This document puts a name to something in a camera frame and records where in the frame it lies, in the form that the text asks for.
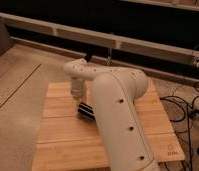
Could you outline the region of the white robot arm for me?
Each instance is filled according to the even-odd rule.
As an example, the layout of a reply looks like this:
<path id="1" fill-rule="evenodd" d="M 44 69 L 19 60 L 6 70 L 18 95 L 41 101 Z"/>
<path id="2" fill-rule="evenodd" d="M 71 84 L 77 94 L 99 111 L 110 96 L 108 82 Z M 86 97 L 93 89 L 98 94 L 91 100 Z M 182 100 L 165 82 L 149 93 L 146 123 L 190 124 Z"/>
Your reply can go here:
<path id="1" fill-rule="evenodd" d="M 90 94 L 91 107 L 111 171 L 160 171 L 137 116 L 134 100 L 143 96 L 148 78 L 139 69 L 68 62 L 71 94 Z"/>

